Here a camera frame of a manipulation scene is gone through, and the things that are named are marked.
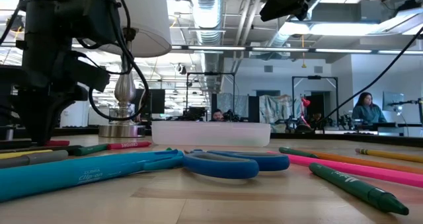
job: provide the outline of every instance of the blue scissors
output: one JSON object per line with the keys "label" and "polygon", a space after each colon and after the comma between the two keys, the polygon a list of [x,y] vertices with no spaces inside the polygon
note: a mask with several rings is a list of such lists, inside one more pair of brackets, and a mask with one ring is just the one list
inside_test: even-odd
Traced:
{"label": "blue scissors", "polygon": [[216,178],[254,178],[259,171],[285,170],[289,167],[288,156],[282,154],[208,151],[201,149],[185,154],[184,168],[197,174]]}

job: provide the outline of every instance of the green marker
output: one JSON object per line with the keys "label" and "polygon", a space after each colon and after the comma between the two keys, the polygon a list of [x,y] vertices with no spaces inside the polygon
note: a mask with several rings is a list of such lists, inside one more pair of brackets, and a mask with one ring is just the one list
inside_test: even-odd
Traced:
{"label": "green marker", "polygon": [[285,148],[285,147],[280,147],[279,152],[283,154],[299,155],[299,156],[319,159],[319,157],[315,154],[304,152],[304,151],[298,151],[295,149]]}
{"label": "green marker", "polygon": [[311,163],[309,169],[313,174],[333,183],[381,211],[408,215],[408,208],[404,204],[400,203],[394,195],[380,188],[318,163]]}
{"label": "green marker", "polygon": [[82,148],[75,150],[73,152],[73,155],[83,156],[83,155],[89,155],[89,154],[92,154],[92,153],[96,153],[96,152],[99,152],[99,151],[105,151],[105,150],[107,150],[107,145],[108,144],[100,144],[100,145],[93,145],[93,146],[90,146],[90,147],[82,147]]}

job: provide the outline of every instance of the table surface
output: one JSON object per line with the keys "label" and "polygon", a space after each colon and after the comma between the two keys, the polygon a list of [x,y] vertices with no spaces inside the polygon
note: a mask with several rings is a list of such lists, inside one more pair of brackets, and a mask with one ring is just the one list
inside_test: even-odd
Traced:
{"label": "table surface", "polygon": [[[71,145],[96,145],[142,139],[105,139],[96,135],[55,137]],[[423,155],[422,148],[353,141],[273,139],[267,147],[194,147],[277,151],[297,147],[362,159],[423,168],[423,164],[358,155],[357,147]],[[163,150],[169,146],[103,151],[121,153]],[[280,172],[261,172],[249,180],[210,178],[183,168],[141,173],[58,190],[0,204],[0,224],[280,224],[280,223],[423,223],[423,189],[372,178],[359,177],[382,188],[404,203],[410,215],[383,213],[311,174],[307,167],[291,165]]]}

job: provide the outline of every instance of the yellow pencil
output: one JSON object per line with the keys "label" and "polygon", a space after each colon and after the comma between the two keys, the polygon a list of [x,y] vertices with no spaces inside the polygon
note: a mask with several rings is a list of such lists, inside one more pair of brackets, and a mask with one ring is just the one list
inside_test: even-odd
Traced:
{"label": "yellow pencil", "polygon": [[417,155],[405,155],[405,154],[391,153],[386,151],[375,151],[375,150],[360,149],[360,148],[357,148],[356,152],[363,155],[373,155],[377,157],[385,157],[385,158],[391,158],[391,159],[400,159],[404,161],[423,163],[423,156],[417,156]]}
{"label": "yellow pencil", "polygon": [[42,153],[42,152],[50,152],[50,151],[52,151],[52,150],[4,153],[4,154],[0,154],[0,159],[15,158],[15,157],[19,157],[19,156],[22,156],[22,155],[33,154],[33,153]]}

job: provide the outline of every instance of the lamp base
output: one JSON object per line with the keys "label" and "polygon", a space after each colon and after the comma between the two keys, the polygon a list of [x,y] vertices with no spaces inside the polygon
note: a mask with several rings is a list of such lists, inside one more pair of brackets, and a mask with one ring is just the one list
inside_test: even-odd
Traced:
{"label": "lamp base", "polygon": [[128,124],[109,124],[99,127],[99,137],[145,137],[145,126]]}

